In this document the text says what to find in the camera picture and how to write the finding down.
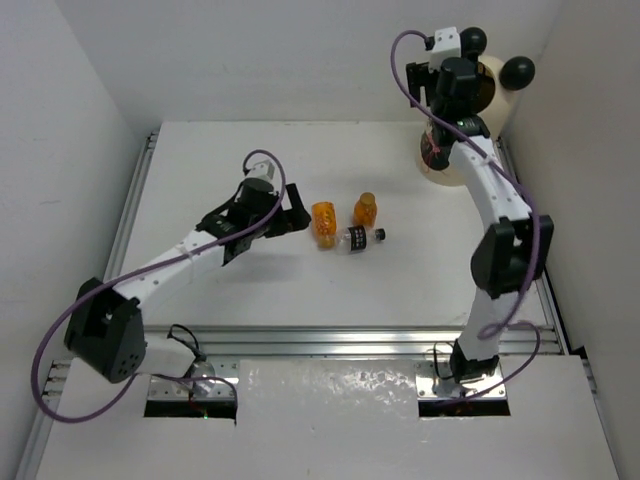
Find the orange fruit label bottle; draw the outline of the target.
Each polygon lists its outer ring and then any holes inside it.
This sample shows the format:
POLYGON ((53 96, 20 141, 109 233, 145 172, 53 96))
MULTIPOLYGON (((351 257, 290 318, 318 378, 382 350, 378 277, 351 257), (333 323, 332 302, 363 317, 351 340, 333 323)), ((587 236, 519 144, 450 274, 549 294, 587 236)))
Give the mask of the orange fruit label bottle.
POLYGON ((321 249, 332 249, 335 245, 337 220, 334 204, 318 202, 312 205, 312 232, 321 249))

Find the white foam block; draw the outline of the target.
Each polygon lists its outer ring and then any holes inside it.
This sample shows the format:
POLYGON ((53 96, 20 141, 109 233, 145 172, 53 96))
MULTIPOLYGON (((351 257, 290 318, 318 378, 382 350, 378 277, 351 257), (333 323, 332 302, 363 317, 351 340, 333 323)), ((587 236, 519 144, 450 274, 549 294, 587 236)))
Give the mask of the white foam block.
POLYGON ((240 362, 242 420, 360 423, 418 417, 406 360, 262 359, 240 362))

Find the right aluminium side rail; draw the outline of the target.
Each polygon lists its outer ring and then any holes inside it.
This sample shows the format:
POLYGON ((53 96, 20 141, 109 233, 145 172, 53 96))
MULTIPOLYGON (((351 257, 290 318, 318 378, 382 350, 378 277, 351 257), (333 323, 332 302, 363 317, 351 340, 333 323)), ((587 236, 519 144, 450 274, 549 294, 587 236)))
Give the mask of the right aluminium side rail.
POLYGON ((546 269, 530 287, 526 299, 522 301, 518 313, 509 325, 509 333, 521 341, 533 342, 535 333, 526 325, 517 326, 521 321, 535 324, 541 334, 540 354, 566 355, 568 347, 564 327, 554 297, 552 285, 546 269))

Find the orange bottle with gold cap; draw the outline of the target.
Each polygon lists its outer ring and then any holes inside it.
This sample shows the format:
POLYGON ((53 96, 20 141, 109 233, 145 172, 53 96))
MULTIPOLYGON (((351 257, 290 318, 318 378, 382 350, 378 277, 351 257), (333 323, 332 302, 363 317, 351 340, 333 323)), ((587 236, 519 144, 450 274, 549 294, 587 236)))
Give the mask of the orange bottle with gold cap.
POLYGON ((354 205, 352 221, 355 226, 373 228, 377 217, 377 204, 375 195, 371 192, 363 192, 354 205))

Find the cream panda bin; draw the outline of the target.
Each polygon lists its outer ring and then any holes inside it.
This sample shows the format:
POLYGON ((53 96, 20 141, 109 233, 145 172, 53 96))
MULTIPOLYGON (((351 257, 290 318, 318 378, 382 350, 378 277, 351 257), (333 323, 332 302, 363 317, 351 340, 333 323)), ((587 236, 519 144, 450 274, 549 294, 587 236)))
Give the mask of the cream panda bin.
MULTIPOLYGON (((504 62, 487 55, 487 36, 479 27, 466 28, 459 34, 460 57, 444 60, 438 70, 442 106, 427 108, 468 137, 483 135, 496 140, 519 92, 533 81, 535 64, 526 56, 504 62)), ((434 35, 425 45, 431 53, 434 35)))

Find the aluminium table rail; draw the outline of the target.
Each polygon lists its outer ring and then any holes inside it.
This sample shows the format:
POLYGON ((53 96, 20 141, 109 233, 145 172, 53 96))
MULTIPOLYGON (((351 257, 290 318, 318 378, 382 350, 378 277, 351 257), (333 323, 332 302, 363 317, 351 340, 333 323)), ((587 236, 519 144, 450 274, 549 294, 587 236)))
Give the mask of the aluminium table rail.
POLYGON ((179 327, 150 326, 151 335, 174 336, 213 356, 257 358, 421 358, 435 348, 451 347, 462 329, 435 327, 179 327))

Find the left aluminium side rail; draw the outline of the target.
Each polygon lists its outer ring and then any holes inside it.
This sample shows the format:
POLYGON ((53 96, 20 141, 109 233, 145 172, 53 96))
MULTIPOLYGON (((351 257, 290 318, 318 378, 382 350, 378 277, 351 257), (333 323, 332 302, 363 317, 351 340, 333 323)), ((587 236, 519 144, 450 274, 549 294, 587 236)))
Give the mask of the left aluminium side rail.
POLYGON ((131 237, 142 192, 156 149, 160 129, 152 131, 144 140, 135 169, 128 188, 125 203, 120 215, 117 231, 111 247, 110 255, 105 267, 103 281, 107 282, 117 277, 122 270, 126 250, 131 237))

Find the aluminium side rail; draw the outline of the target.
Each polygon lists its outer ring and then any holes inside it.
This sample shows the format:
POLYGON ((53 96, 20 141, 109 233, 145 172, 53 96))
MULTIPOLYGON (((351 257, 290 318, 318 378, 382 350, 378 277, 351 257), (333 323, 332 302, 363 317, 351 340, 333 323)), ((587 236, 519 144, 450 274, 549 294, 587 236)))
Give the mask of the aluminium side rail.
POLYGON ((107 282, 117 277, 122 270, 126 250, 131 237, 142 192, 156 149, 160 129, 152 131, 144 140, 135 169, 128 188, 125 203, 120 215, 117 231, 111 247, 110 255, 105 267, 103 281, 107 282))
POLYGON ((554 297, 552 285, 546 269, 530 287, 526 299, 522 301, 518 313, 509 325, 509 333, 521 341, 533 342, 535 333, 526 325, 517 326, 521 321, 535 324, 541 334, 540 354, 566 355, 568 347, 564 327, 554 297))

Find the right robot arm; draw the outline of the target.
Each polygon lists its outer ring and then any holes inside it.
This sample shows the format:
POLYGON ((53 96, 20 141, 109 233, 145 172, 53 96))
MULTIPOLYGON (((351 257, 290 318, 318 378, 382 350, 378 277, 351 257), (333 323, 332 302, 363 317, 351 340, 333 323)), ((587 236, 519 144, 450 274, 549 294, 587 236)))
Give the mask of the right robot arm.
POLYGON ((462 383, 494 373, 500 336, 542 273, 554 224, 532 208, 498 162, 475 107, 482 85, 477 64, 451 57, 437 68, 409 63, 405 71, 411 102, 430 109, 428 165, 452 167, 462 176, 484 229, 470 263, 476 286, 471 313, 449 359, 452 380, 462 383))

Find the clear bottle black label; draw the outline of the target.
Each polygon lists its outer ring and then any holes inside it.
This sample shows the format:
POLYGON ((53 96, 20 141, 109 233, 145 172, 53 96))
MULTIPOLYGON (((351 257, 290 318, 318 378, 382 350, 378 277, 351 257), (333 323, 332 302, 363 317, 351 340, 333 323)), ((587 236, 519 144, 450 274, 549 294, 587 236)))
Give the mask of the clear bottle black label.
POLYGON ((357 254, 366 251, 371 245, 386 240, 384 228, 368 229, 365 226, 351 226, 341 230, 336 237, 336 250, 344 254, 357 254))

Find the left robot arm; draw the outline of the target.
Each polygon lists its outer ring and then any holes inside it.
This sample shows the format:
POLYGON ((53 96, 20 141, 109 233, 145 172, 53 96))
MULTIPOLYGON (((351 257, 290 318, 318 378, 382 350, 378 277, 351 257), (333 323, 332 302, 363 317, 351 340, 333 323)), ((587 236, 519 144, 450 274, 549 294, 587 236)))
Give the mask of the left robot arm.
POLYGON ((175 338, 148 335, 144 323, 171 296, 226 266, 260 238, 306 229, 311 217, 295 184, 275 193, 245 180, 235 198, 207 215, 146 266, 103 283, 86 281, 70 316, 66 348, 112 384, 136 374, 186 377, 204 355, 175 338))

